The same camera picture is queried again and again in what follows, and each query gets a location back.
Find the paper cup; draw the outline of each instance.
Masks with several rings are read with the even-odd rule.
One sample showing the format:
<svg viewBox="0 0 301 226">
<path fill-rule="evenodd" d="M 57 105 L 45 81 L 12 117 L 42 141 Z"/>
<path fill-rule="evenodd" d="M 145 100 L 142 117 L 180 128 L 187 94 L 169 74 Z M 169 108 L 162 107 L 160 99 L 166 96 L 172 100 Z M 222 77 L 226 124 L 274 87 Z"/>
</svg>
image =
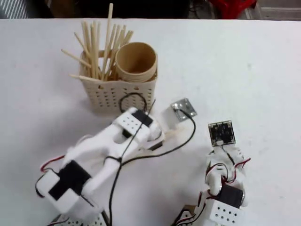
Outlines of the paper cup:
<svg viewBox="0 0 301 226">
<path fill-rule="evenodd" d="M 141 83 L 151 80 L 156 73 L 158 56 L 150 45 L 131 42 L 117 51 L 115 62 L 122 80 Z"/>
</svg>

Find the metal bracket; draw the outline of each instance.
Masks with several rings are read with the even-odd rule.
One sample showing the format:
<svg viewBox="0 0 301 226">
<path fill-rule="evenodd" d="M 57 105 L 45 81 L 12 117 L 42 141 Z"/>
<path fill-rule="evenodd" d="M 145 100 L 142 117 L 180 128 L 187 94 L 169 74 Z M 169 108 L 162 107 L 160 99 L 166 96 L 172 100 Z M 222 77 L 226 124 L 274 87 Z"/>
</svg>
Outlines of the metal bracket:
<svg viewBox="0 0 301 226">
<path fill-rule="evenodd" d="M 172 103 L 171 108 L 174 110 L 174 113 L 179 121 L 185 121 L 187 117 L 181 111 L 177 111 L 178 109 L 182 109 L 183 111 L 187 112 L 191 117 L 197 115 L 197 112 L 194 110 L 187 98 Z"/>
</svg>

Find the perforated basket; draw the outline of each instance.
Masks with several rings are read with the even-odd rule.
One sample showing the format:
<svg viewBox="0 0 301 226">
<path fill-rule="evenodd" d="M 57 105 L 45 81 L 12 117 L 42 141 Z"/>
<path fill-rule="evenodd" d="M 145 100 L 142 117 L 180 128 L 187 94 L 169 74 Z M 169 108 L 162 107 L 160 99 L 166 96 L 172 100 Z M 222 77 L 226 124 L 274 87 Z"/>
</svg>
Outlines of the perforated basket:
<svg viewBox="0 0 301 226">
<path fill-rule="evenodd" d="M 103 50 L 99 51 L 99 56 L 102 55 Z M 81 58 L 86 60 L 84 54 L 81 54 Z M 87 72 L 87 67 L 80 64 L 79 74 L 87 77 Z M 130 83 L 126 81 L 103 82 L 92 78 L 80 80 L 94 111 L 98 113 L 114 113 L 119 112 L 118 101 L 131 92 L 140 93 L 146 99 L 147 109 L 149 109 L 154 99 L 157 76 L 158 71 L 156 71 L 150 81 L 144 83 Z M 132 106 L 143 109 L 143 105 L 144 102 L 138 95 L 130 96 L 122 102 L 122 108 L 125 110 Z"/>
</svg>

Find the table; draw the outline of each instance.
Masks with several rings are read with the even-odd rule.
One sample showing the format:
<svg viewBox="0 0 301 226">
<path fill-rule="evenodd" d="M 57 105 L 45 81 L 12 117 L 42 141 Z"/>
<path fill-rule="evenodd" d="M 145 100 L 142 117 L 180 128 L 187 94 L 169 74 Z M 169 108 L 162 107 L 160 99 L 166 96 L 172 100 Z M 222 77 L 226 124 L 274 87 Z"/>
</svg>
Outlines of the table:
<svg viewBox="0 0 301 226">
<path fill-rule="evenodd" d="M 198 112 L 197 132 L 183 149 L 122 170 L 114 225 L 167 226 L 185 203 L 195 204 L 205 188 L 204 157 L 211 150 L 207 124 L 229 119 L 237 145 L 252 157 L 245 226 L 298 225 L 301 23 L 114 22 L 135 31 L 132 41 L 158 52 L 154 114 L 160 118 L 183 97 Z M 45 225 L 57 212 L 35 194 L 39 166 L 113 117 L 92 114 L 81 83 L 67 76 L 79 66 L 60 49 L 80 54 L 73 36 L 80 33 L 79 19 L 1 20 L 0 30 L 0 218 L 4 225 Z M 192 130 L 189 121 L 180 126 L 178 143 Z M 167 141 L 165 148 L 174 145 Z"/>
</svg>

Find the red object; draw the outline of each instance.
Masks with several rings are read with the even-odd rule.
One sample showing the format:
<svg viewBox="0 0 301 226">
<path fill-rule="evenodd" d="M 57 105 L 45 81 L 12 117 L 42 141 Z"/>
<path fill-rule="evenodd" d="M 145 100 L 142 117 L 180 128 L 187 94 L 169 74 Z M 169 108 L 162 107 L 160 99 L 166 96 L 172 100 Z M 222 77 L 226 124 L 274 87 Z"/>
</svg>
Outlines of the red object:
<svg viewBox="0 0 301 226">
<path fill-rule="evenodd" d="M 255 8 L 257 0 L 209 0 L 222 12 L 222 19 L 236 19 L 246 8 Z"/>
<path fill-rule="evenodd" d="M 46 172 L 45 167 L 46 167 L 47 165 L 49 165 L 50 163 L 52 163 L 52 162 L 54 162 L 54 161 L 58 161 L 58 160 L 62 159 L 63 157 L 65 157 L 65 155 L 61 155 L 61 156 L 59 156 L 59 157 L 57 157 L 57 158 L 51 159 L 51 160 L 47 161 L 46 163 L 44 163 L 44 164 L 41 166 L 41 168 L 40 168 L 41 172 L 45 173 L 45 172 Z"/>
</svg>

